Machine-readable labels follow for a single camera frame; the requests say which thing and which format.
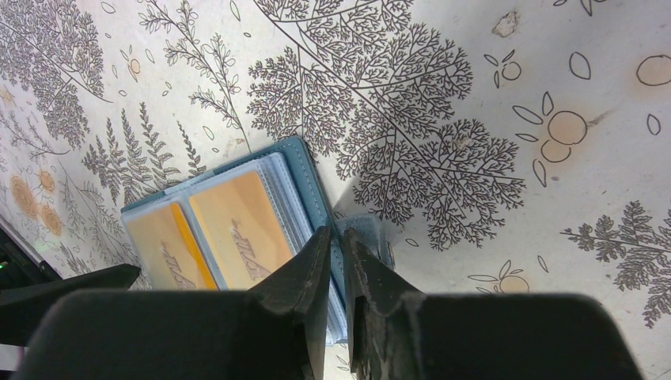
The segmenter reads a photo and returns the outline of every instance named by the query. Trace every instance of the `tree illustration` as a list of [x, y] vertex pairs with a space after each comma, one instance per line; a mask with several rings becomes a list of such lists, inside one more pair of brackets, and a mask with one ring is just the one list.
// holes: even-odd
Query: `tree illustration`
[[106, 101], [97, 36], [74, 0], [0, 2], [0, 76], [32, 89], [51, 136], [73, 148], [90, 133], [79, 89]]
[[354, 200], [382, 219], [402, 225], [420, 209], [434, 249], [480, 247], [505, 223], [498, 207], [523, 205], [524, 181], [510, 176], [517, 145], [478, 120], [449, 122], [471, 66], [452, 40], [411, 23], [412, 0], [256, 4], [295, 48], [249, 68], [253, 127], [334, 154], [339, 177], [358, 178]]
[[177, 8], [179, 20], [169, 15], [167, 6], [159, 6], [157, 0], [147, 0], [146, 13], [139, 13], [140, 25], [144, 26], [149, 33], [157, 32], [163, 28], [168, 34], [175, 29], [178, 37], [174, 41], [166, 40], [165, 57], [170, 66], [182, 59], [190, 67], [198, 70], [201, 77], [208, 78], [216, 86], [219, 93], [211, 89], [198, 89], [189, 96], [193, 105], [199, 104], [201, 108], [212, 108], [221, 114], [226, 127], [239, 129], [249, 146], [247, 134], [242, 127], [231, 96], [240, 92], [237, 85], [237, 74], [231, 75], [230, 69], [235, 64], [235, 58], [231, 51], [224, 45], [222, 37], [215, 33], [208, 43], [203, 44], [195, 34], [195, 21], [199, 15], [193, 10], [187, 0], [182, 0]]
[[354, 109], [351, 91], [323, 67], [301, 66], [291, 47], [284, 55], [257, 61], [249, 75], [248, 95], [254, 99], [248, 113], [257, 116], [252, 127], [265, 130], [273, 139], [301, 135], [313, 154], [328, 156], [338, 151], [345, 136], [343, 120]]
[[671, 210], [664, 219], [665, 226], [655, 230], [636, 200], [624, 207], [622, 224], [617, 225], [607, 215], [601, 216], [594, 227], [583, 223], [575, 233], [565, 229], [561, 234], [578, 243], [586, 252], [596, 251], [596, 259], [610, 263], [620, 261], [620, 272], [613, 281], [621, 291], [648, 287], [648, 298], [643, 320], [653, 328], [662, 314], [671, 314]]
[[[107, 147], [100, 136], [96, 136], [96, 145], [89, 145], [89, 151], [82, 160], [84, 166], [98, 176], [100, 186], [109, 189], [115, 203], [122, 189], [124, 204], [129, 204], [148, 194], [180, 183], [177, 179], [171, 178], [180, 171], [169, 165], [173, 155], [164, 151], [165, 142], [160, 139], [158, 132], [154, 131], [154, 125], [150, 122], [144, 102], [140, 103], [140, 120], [142, 121], [142, 136], [145, 138], [144, 146], [140, 146], [126, 117], [126, 110], [122, 109], [121, 123], [126, 150], [119, 148], [114, 127], [108, 119], [107, 133], [104, 138], [107, 141]], [[185, 135], [181, 124], [179, 126], [189, 158], [192, 162], [200, 162], [200, 156], [191, 145], [188, 136]], [[205, 169], [204, 166], [195, 167], [196, 172]]]

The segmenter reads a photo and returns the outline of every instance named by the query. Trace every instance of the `card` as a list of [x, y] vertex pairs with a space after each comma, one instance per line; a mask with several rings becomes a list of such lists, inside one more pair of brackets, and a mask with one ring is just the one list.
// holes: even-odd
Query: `card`
[[229, 289], [247, 290], [291, 259], [291, 250], [256, 171], [189, 198]]
[[177, 203], [126, 223], [154, 289], [216, 289], [184, 213]]

